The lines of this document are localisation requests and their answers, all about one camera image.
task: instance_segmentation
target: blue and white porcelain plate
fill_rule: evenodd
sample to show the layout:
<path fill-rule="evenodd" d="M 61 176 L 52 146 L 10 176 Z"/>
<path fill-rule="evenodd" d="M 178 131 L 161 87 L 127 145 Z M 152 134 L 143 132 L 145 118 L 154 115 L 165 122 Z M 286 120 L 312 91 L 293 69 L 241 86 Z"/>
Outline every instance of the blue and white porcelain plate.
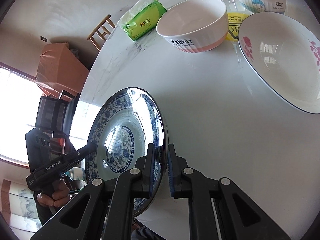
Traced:
<path fill-rule="evenodd" d="M 126 88 L 114 94 L 99 111 L 88 142 L 97 144 L 97 151 L 86 157 L 87 182 L 101 178 L 117 178 L 135 167 L 136 160 L 147 154 L 149 143 L 156 151 L 153 194 L 167 167 L 168 138 L 166 126 L 153 98 L 139 88 Z M 141 214 L 151 199 L 134 200 L 134 216 Z"/>

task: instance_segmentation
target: window frame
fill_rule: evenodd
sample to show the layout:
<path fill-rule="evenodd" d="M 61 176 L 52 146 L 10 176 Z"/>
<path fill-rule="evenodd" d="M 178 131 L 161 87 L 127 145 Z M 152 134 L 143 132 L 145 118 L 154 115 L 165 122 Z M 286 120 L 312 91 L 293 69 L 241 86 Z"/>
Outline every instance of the window frame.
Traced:
<path fill-rule="evenodd" d="M 10 67 L 10 66 L 8 66 L 7 64 L 5 64 L 3 62 L 0 62 L 0 67 L 10 71 L 10 73 L 16 74 L 17 76 L 25 78 L 25 79 L 27 79 L 29 81 L 34 82 L 34 83 L 36 82 L 36 77 L 31 76 L 31 75 L 29 75 L 27 73 L 24 73 L 23 71 L 20 71 L 20 70 L 18 70 L 16 68 Z M 14 165 L 14 166 L 18 166 L 18 167 L 21 167 L 21 168 L 29 169 L 29 163 L 18 161 L 16 159 L 12 159 L 10 157 L 7 157 L 7 156 L 1 155 L 1 154 L 0 154 L 0 161 L 4 162 L 4 163 L 11 164 L 11 165 Z"/>

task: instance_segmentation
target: marble table top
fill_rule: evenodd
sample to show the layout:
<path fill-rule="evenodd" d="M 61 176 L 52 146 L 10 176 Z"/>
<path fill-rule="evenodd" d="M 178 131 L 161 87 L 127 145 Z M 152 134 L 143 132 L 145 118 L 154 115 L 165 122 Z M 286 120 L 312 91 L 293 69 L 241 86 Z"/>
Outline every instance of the marble table top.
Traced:
<path fill-rule="evenodd" d="M 184 0 L 160 0 L 170 8 Z M 228 11 L 249 13 L 237 0 Z M 320 25 L 304 0 L 287 0 L 286 15 L 317 38 Z M 133 42 L 118 26 L 102 47 L 71 127 L 86 144 L 102 105 L 117 91 L 140 87 L 158 103 L 178 156 L 205 176 L 231 178 L 292 238 L 300 239 L 320 210 L 320 118 L 285 103 L 245 61 L 236 42 L 203 53 L 170 46 L 156 30 Z M 170 197 L 164 175 L 139 217 L 157 234 L 188 239 L 188 200 Z"/>

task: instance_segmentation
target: chair backrest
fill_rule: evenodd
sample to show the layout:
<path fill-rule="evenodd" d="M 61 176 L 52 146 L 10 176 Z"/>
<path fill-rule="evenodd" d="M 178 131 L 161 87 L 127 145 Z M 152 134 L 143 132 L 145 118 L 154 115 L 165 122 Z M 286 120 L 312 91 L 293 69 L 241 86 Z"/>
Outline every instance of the chair backrest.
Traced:
<path fill-rule="evenodd" d="M 71 98 L 71 101 L 61 99 L 63 95 Z M 79 97 L 80 94 L 74 97 L 66 91 L 62 91 L 59 99 L 42 96 L 35 127 L 42 131 L 52 131 L 54 138 L 68 137 Z"/>
<path fill-rule="evenodd" d="M 68 102 L 51 97 L 40 98 L 36 118 L 36 128 L 62 133 L 63 120 L 67 110 Z"/>
<path fill-rule="evenodd" d="M 103 24 L 104 24 L 105 22 L 108 22 L 108 24 L 109 24 L 113 29 L 116 27 L 115 24 L 111 21 L 110 17 L 111 17 L 111 15 L 108 14 L 107 17 L 105 17 L 105 18 L 98 24 L 98 26 L 90 33 L 90 35 L 88 36 L 88 40 L 92 41 L 92 43 L 94 44 L 94 46 L 97 48 L 98 51 L 101 50 L 101 47 L 100 47 L 100 45 L 97 43 L 97 41 L 94 39 L 93 35 L 94 35 L 95 33 L 97 33 L 97 35 L 98 35 L 103 41 L 106 41 L 106 40 L 107 40 L 107 39 L 105 38 L 105 36 L 106 36 L 107 34 L 110 35 L 111 32 L 108 31 L 108 29 L 107 29 L 105 26 L 103 26 Z"/>
<path fill-rule="evenodd" d="M 72 124 L 72 120 L 73 120 L 73 117 L 76 112 L 76 107 L 78 105 L 79 98 L 80 98 L 80 94 L 77 94 L 77 96 L 75 98 L 73 98 L 67 106 L 65 117 L 64 117 L 64 122 L 63 122 L 63 127 L 62 127 L 64 134 L 67 134 L 67 135 L 70 134 L 71 124 Z M 54 132 L 53 132 L 53 137 L 60 138 L 59 135 L 56 135 Z"/>

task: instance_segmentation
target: wooden chair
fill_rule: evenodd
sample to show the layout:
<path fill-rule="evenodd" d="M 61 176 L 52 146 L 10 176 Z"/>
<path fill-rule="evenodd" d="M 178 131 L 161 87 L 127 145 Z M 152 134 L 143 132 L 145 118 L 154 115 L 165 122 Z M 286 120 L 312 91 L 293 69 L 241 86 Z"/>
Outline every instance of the wooden chair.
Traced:
<path fill-rule="evenodd" d="M 98 51 L 101 50 L 101 47 L 100 45 L 97 43 L 97 41 L 93 38 L 93 35 L 95 33 L 97 33 L 97 35 L 103 40 L 103 41 L 106 41 L 107 39 L 105 38 L 105 36 L 108 34 L 110 35 L 110 31 L 107 30 L 106 27 L 103 26 L 103 24 L 105 22 L 108 22 L 108 24 L 114 29 L 116 26 L 115 24 L 110 20 L 110 17 L 111 15 L 108 14 L 107 17 L 105 17 L 102 22 L 100 22 L 98 24 L 98 26 L 90 33 L 89 37 L 88 37 L 88 40 L 92 41 L 92 43 L 94 44 L 94 46 L 97 48 Z"/>

